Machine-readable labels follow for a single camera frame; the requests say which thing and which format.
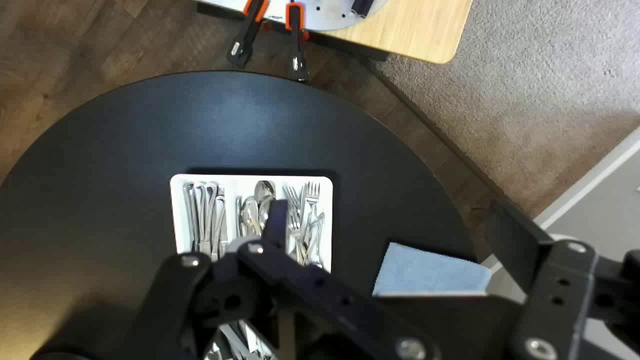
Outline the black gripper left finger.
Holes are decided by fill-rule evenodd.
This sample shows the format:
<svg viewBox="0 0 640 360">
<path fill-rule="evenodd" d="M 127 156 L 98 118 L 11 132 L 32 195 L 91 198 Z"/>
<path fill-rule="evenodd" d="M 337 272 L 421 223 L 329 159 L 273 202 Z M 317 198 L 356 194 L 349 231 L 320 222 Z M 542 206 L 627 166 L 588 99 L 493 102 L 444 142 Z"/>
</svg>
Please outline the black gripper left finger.
<svg viewBox="0 0 640 360">
<path fill-rule="evenodd" d="M 277 360 L 428 360 L 428 337 L 317 266 L 283 251 L 286 206 L 265 234 L 209 259 L 170 255 L 158 269 L 125 360 L 203 360 L 222 330 L 248 323 Z"/>
</svg>

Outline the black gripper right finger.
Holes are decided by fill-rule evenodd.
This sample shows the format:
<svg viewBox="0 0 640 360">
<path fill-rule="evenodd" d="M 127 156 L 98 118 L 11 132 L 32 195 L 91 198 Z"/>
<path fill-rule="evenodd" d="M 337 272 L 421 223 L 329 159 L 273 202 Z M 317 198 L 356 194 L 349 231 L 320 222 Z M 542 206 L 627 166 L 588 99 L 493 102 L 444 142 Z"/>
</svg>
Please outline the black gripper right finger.
<svg viewBox="0 0 640 360">
<path fill-rule="evenodd" d="M 581 239 L 553 239 L 512 206 L 493 203 L 488 243 L 526 300 L 507 336 L 507 360 L 614 360 L 585 337 L 585 322 L 604 325 L 640 349 L 640 253 L 622 259 Z"/>
</svg>

